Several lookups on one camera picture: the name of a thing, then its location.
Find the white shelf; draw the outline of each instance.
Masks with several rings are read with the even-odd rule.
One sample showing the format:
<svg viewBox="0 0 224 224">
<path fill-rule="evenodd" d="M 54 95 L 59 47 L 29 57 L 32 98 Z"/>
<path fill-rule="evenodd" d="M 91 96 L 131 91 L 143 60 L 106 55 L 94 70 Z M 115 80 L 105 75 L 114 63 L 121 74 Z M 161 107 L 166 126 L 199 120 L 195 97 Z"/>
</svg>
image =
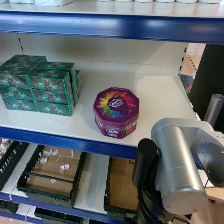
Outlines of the white shelf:
<svg viewBox="0 0 224 224">
<path fill-rule="evenodd" d="M 117 14 L 174 17 L 223 18 L 224 4 L 204 3 L 139 3 L 139 2 L 99 2 L 96 0 L 77 0 L 60 7 L 40 7 L 34 4 L 0 4 L 2 11 L 83 13 L 83 14 Z"/>
<path fill-rule="evenodd" d="M 162 118 L 196 119 L 179 77 L 124 72 L 120 74 L 119 72 L 100 70 L 84 71 L 82 74 L 82 93 L 72 117 L 7 110 L 2 99 L 0 99 L 0 126 L 98 142 L 137 146 L 142 138 L 151 137 L 153 125 Z M 124 139 L 103 136 L 95 124 L 93 103 L 97 94 L 109 87 L 128 88 L 140 99 L 137 129 Z M 79 150 L 82 150 L 82 147 L 84 148 L 82 145 L 78 147 Z"/>
</svg>

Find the product package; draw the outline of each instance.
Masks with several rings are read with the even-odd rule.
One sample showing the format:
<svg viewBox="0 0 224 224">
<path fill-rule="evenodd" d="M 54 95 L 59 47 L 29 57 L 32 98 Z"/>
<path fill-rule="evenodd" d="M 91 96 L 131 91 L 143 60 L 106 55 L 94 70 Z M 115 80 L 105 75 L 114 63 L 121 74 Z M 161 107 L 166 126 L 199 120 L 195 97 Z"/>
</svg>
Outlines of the product package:
<svg viewBox="0 0 224 224">
<path fill-rule="evenodd" d="M 2 98 L 33 100 L 30 89 L 24 89 L 20 87 L 0 86 L 0 95 Z"/>
<path fill-rule="evenodd" d="M 35 4 L 39 6 L 61 6 L 73 1 L 74 0 L 35 0 Z"/>
<path fill-rule="evenodd" d="M 36 105 L 39 112 L 63 116 L 72 116 L 75 108 L 73 100 L 70 104 L 43 103 L 36 101 Z"/>
<path fill-rule="evenodd" d="M 136 129 L 139 99 L 128 89 L 112 87 L 97 95 L 93 111 L 103 135 L 124 138 Z"/>
<path fill-rule="evenodd" d="M 68 89 L 67 94 L 65 92 L 52 92 L 36 89 L 32 89 L 32 93 L 36 101 L 45 103 L 69 104 L 71 101 L 73 101 L 71 88 Z"/>
<path fill-rule="evenodd" d="M 30 62 L 30 61 L 11 61 L 8 60 L 2 64 L 3 67 L 11 67 L 11 68 L 35 68 L 39 62 Z"/>
<path fill-rule="evenodd" d="M 33 56 L 33 55 L 14 55 L 9 61 L 11 62 L 46 62 L 46 56 Z"/>
<path fill-rule="evenodd" d="M 37 111 L 33 100 L 2 99 L 8 110 Z"/>
<path fill-rule="evenodd" d="M 37 66 L 38 69 L 53 69 L 69 72 L 70 82 L 76 80 L 76 72 L 74 63 L 61 63 L 61 62 L 40 62 Z"/>
<path fill-rule="evenodd" d="M 26 81 L 27 74 L 33 67 L 11 68 L 0 67 L 0 86 L 16 86 L 21 88 L 29 88 Z"/>
<path fill-rule="evenodd" d="M 66 71 L 33 69 L 28 74 L 28 81 L 32 89 L 60 91 L 66 94 L 71 87 L 69 73 Z"/>
</svg>

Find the white container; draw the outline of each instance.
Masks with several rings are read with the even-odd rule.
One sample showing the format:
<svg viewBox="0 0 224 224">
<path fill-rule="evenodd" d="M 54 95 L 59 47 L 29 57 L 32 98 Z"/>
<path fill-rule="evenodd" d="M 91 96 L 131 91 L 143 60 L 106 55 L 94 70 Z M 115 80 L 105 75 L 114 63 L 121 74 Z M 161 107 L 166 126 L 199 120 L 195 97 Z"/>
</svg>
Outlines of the white container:
<svg viewBox="0 0 224 224">
<path fill-rule="evenodd" d="M 196 3 L 193 4 L 182 4 L 180 2 L 176 2 L 174 4 L 174 15 L 176 16 L 192 16 L 194 15 L 196 8 Z"/>
<path fill-rule="evenodd" d="M 219 4 L 197 4 L 195 14 L 198 16 L 209 17 L 218 16 Z"/>
<path fill-rule="evenodd" d="M 96 2 L 97 12 L 110 13 L 114 12 L 114 1 L 100 2 L 99 0 Z"/>
<path fill-rule="evenodd" d="M 197 0 L 176 0 L 176 1 L 180 3 L 189 4 L 189 3 L 195 3 Z"/>
<path fill-rule="evenodd" d="M 35 5 L 38 6 L 61 6 L 66 5 L 74 0 L 35 0 Z"/>
<path fill-rule="evenodd" d="M 131 2 L 132 0 L 115 0 L 116 2 Z"/>
<path fill-rule="evenodd" d="M 151 14 L 153 8 L 153 2 L 140 3 L 134 2 L 134 13 L 137 14 Z"/>
<path fill-rule="evenodd" d="M 208 3 L 208 4 L 219 4 L 222 0 L 198 0 L 199 2 Z"/>
<path fill-rule="evenodd" d="M 133 2 L 114 2 L 114 11 L 117 13 L 129 14 L 133 12 Z"/>
<path fill-rule="evenodd" d="M 157 2 L 174 2 L 175 0 L 156 0 Z"/>
<path fill-rule="evenodd" d="M 152 13 L 154 15 L 172 15 L 174 11 L 174 2 L 162 3 L 162 2 L 153 2 Z"/>
<path fill-rule="evenodd" d="M 34 4 L 35 0 L 9 0 L 10 3 L 17 4 L 17 3 L 22 3 L 22 4 Z"/>
<path fill-rule="evenodd" d="M 135 1 L 144 3 L 144 2 L 152 2 L 153 0 L 135 0 Z"/>
</svg>

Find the black crate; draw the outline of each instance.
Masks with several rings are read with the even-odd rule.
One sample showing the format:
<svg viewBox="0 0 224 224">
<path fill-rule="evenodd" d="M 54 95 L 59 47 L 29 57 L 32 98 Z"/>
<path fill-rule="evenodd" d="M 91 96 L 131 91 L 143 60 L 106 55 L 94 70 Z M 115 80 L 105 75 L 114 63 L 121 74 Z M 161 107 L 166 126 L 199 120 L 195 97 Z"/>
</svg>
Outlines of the black crate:
<svg viewBox="0 0 224 224">
<path fill-rule="evenodd" d="M 8 181 L 12 171 L 23 156 L 29 143 L 14 141 L 0 160 L 0 190 Z"/>
<path fill-rule="evenodd" d="M 19 204 L 0 200 L 0 211 L 15 214 Z"/>
<path fill-rule="evenodd" d="M 45 146 L 43 145 L 38 145 L 37 149 L 32 155 L 30 161 L 27 163 L 26 168 L 23 171 L 18 181 L 17 189 L 19 191 L 23 191 L 31 200 L 72 208 L 76 199 L 79 181 L 80 181 L 82 170 L 85 163 L 86 153 L 81 153 L 74 179 L 72 181 L 68 181 L 65 179 L 56 178 L 54 176 L 41 175 L 41 174 L 36 174 L 33 172 L 37 161 L 43 154 L 44 147 Z M 54 179 L 58 181 L 59 183 L 72 184 L 69 196 L 61 195 L 59 193 L 51 193 L 51 192 L 45 191 L 45 189 L 39 190 L 39 189 L 31 189 L 27 187 L 26 184 L 29 182 L 29 179 L 33 178 L 34 176 L 45 178 L 45 180 Z"/>
<path fill-rule="evenodd" d="M 135 209 L 128 209 L 128 208 L 123 208 L 122 206 L 111 205 L 111 176 L 110 176 L 110 174 L 111 174 L 113 159 L 119 159 L 119 160 L 124 160 L 124 161 L 126 160 L 126 162 L 133 165 L 133 168 L 134 168 L 134 160 L 110 157 L 109 166 L 108 166 L 106 190 L 105 190 L 105 196 L 104 196 L 104 210 L 107 212 L 107 216 L 109 218 L 125 221 L 127 218 L 133 218 L 135 216 Z M 115 185 L 119 185 L 120 182 L 121 181 L 118 180 L 115 183 Z M 133 184 L 133 189 L 134 190 L 133 190 L 132 195 L 134 195 L 134 197 L 136 197 L 135 203 L 133 203 L 133 204 L 134 204 L 134 207 L 136 206 L 136 209 L 137 209 L 137 204 L 138 204 L 137 189 L 135 189 L 134 184 Z"/>
<path fill-rule="evenodd" d="M 34 215 L 51 224 L 81 224 L 83 222 L 83 218 L 42 208 L 36 208 Z"/>
</svg>

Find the gray robot arm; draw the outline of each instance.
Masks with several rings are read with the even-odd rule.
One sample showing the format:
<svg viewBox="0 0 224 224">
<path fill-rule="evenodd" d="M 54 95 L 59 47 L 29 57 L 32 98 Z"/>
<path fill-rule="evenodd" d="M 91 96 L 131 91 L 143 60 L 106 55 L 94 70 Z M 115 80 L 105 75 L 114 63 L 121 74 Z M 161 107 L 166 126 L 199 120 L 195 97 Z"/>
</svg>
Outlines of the gray robot arm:
<svg viewBox="0 0 224 224">
<path fill-rule="evenodd" d="M 162 210 L 175 215 L 200 210 L 207 195 L 198 168 L 205 170 L 214 186 L 224 187 L 224 135 L 215 132 L 209 123 L 165 118 L 153 126 L 151 137 L 153 141 L 144 139 L 139 143 L 133 172 L 133 183 L 144 204 L 139 205 L 141 211 L 150 211 L 158 218 L 166 216 L 161 215 L 165 214 Z M 153 184 L 161 194 L 160 207 L 147 197 L 149 171 L 158 155 Z"/>
</svg>

